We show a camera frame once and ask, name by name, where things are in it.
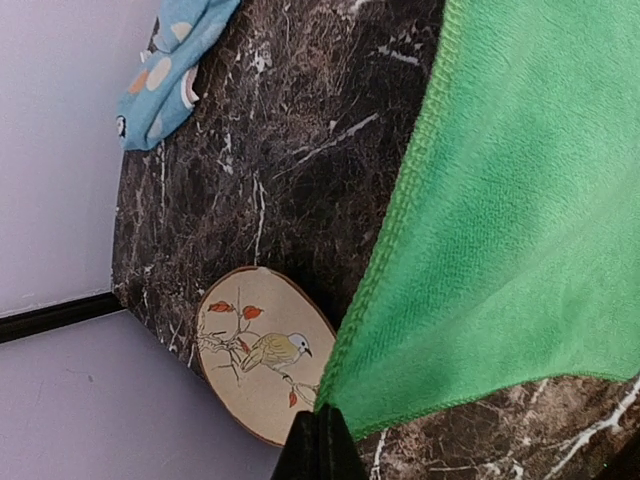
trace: blue cloth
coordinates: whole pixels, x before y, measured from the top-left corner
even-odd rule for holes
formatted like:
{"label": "blue cloth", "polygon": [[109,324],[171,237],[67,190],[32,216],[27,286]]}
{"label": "blue cloth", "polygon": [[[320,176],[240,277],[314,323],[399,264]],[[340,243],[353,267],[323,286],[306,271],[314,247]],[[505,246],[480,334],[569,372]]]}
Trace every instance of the blue cloth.
{"label": "blue cloth", "polygon": [[197,63],[222,34],[241,0],[164,0],[158,49],[139,68],[117,110],[125,150],[151,150],[193,111]]}

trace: round plate with bird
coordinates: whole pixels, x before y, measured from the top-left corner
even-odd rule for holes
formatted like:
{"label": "round plate with bird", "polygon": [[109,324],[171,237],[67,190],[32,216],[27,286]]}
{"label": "round plate with bird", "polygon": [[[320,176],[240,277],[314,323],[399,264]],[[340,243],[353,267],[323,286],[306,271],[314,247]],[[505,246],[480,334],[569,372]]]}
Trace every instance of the round plate with bird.
{"label": "round plate with bird", "polygon": [[202,370],[231,415],[282,446],[296,413],[313,409],[335,332],[288,278],[245,267],[205,293],[197,338]]}

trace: wall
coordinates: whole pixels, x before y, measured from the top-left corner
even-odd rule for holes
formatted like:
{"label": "wall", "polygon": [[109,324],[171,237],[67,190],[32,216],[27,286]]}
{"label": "wall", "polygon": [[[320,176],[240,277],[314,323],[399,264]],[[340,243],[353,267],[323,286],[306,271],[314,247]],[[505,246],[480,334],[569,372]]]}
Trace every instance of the wall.
{"label": "wall", "polygon": [[115,104],[160,0],[0,0],[0,317],[110,288]]}
{"label": "wall", "polygon": [[267,480],[280,450],[129,313],[0,345],[3,480]]}

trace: green cloth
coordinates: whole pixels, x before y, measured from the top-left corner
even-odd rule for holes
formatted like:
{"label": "green cloth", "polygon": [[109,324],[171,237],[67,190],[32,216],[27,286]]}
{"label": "green cloth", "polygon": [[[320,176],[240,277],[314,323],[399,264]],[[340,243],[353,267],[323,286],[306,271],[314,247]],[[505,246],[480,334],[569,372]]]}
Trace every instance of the green cloth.
{"label": "green cloth", "polygon": [[356,438],[640,369],[640,2],[449,0],[317,406]]}

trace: black marble surface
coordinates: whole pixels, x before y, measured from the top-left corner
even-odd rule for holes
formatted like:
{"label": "black marble surface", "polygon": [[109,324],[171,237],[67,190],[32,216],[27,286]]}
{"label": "black marble surface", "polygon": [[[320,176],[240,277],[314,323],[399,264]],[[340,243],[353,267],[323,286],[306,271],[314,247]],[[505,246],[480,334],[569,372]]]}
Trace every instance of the black marble surface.
{"label": "black marble surface", "polygon": [[[124,157],[114,292],[201,374],[195,311],[264,265],[339,327],[369,260],[435,56],[443,0],[249,0],[201,63],[202,100]],[[560,378],[373,435],[370,478],[587,479],[640,423],[640,383]]]}

